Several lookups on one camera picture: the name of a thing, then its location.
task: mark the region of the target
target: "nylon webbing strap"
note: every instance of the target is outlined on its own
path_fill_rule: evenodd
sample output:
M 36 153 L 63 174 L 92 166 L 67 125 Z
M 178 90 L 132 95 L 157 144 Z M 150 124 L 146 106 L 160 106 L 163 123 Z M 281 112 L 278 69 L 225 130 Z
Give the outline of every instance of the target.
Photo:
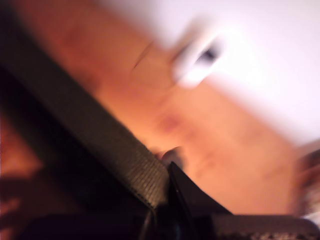
M 8 14 L 0 16 L 0 64 L 149 208 L 167 202 L 165 166 L 46 56 Z

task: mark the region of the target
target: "white object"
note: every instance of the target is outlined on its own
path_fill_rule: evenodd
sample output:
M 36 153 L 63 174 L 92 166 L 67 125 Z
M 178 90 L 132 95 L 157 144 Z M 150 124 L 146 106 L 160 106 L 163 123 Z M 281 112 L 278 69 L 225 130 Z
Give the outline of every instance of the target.
M 184 88 L 195 88 L 212 73 L 216 56 L 213 43 L 217 32 L 213 28 L 202 29 L 180 51 L 173 63 L 173 77 Z

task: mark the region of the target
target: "wooden surface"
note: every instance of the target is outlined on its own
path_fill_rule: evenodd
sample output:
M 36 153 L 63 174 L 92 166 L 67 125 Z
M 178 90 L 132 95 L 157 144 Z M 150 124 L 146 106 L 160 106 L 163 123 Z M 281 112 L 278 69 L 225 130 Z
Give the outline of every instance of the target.
M 174 85 L 170 54 L 151 38 L 90 1 L 14 6 L 43 49 L 148 148 L 181 146 L 185 172 L 211 197 L 234 213 L 288 213 L 292 146 L 206 81 Z

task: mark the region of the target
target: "white wall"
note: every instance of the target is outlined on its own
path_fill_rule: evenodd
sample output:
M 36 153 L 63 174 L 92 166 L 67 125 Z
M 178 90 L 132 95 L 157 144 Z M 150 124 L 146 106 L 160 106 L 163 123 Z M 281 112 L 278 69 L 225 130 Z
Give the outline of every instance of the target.
M 302 145 L 320 139 L 319 0 L 99 0 L 172 47 L 195 18 L 222 29 L 211 81 Z

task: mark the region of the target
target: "strap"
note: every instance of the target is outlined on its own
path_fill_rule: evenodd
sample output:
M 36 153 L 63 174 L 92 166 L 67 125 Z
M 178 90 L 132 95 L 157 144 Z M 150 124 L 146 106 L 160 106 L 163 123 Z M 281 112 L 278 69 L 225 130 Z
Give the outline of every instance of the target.
M 0 64 L 101 164 L 150 209 L 168 200 L 165 166 L 43 53 L 7 9 L 0 16 Z

